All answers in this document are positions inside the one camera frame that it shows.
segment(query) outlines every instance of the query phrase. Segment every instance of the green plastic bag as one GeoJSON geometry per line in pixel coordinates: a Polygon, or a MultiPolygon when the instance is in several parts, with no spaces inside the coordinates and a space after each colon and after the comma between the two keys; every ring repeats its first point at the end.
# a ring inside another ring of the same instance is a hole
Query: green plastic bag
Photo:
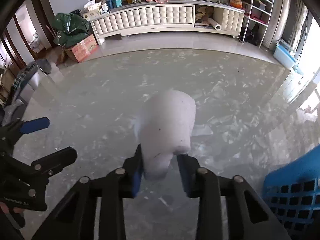
{"type": "Polygon", "coordinates": [[[90,35],[89,22],[76,14],[58,13],[52,27],[57,34],[53,42],[63,48],[72,47],[90,35]]]}

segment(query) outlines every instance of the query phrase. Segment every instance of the blue bucket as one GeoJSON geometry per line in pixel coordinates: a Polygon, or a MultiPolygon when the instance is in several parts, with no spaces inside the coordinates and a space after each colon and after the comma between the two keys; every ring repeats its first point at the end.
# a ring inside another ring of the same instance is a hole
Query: blue bucket
{"type": "Polygon", "coordinates": [[[269,173],[263,199],[292,240],[300,239],[320,213],[320,145],[269,173]]]}

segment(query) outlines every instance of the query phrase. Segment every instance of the white paper roll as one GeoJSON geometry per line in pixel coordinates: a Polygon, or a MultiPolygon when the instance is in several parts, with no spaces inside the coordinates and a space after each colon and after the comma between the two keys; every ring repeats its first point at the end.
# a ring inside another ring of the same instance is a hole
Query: white paper roll
{"type": "Polygon", "coordinates": [[[213,28],[215,28],[217,31],[221,30],[221,25],[219,23],[217,23],[215,20],[209,18],[208,22],[213,26],[213,28]]]}
{"type": "Polygon", "coordinates": [[[169,90],[144,103],[135,131],[141,144],[146,179],[165,177],[173,155],[190,151],[195,117],[194,99],[181,91],[169,90]]]}

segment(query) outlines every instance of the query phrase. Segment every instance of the curtain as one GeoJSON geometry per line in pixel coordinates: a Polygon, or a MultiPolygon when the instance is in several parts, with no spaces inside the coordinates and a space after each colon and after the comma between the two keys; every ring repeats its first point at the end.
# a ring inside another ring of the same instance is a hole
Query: curtain
{"type": "Polygon", "coordinates": [[[302,26],[304,24],[304,21],[306,20],[307,14],[308,14],[308,9],[304,5],[303,1],[296,0],[295,24],[293,26],[293,30],[288,42],[290,47],[293,49],[292,56],[294,56],[294,52],[297,51],[297,48],[300,42],[302,26]]]}

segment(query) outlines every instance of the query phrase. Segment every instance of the silver bolt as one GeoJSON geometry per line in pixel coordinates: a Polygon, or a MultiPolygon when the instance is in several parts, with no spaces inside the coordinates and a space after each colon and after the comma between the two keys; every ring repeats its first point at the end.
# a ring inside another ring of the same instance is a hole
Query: silver bolt
{"type": "Polygon", "coordinates": [[[237,175],[237,176],[234,176],[234,178],[233,178],[236,182],[238,182],[238,183],[241,183],[241,182],[243,182],[243,178],[241,177],[241,176],[239,176],[239,175],[237,175]]]}
{"type": "Polygon", "coordinates": [[[81,178],[79,179],[79,181],[80,181],[80,183],[85,184],[85,183],[88,183],[89,178],[88,178],[88,177],[81,177],[81,178]]]}
{"type": "Polygon", "coordinates": [[[31,188],[31,189],[29,189],[28,195],[30,197],[34,197],[36,195],[36,191],[33,188],[31,188]]]}
{"type": "Polygon", "coordinates": [[[206,174],[208,173],[208,170],[204,167],[200,167],[199,169],[197,169],[197,172],[200,174],[206,174]]]}
{"type": "Polygon", "coordinates": [[[118,175],[125,174],[125,169],[124,168],[116,169],[116,174],[118,174],[118,175]]]}
{"type": "Polygon", "coordinates": [[[41,169],[41,165],[40,165],[40,164],[36,164],[36,165],[35,165],[35,170],[36,170],[36,171],[39,171],[40,169],[41,169]]]}

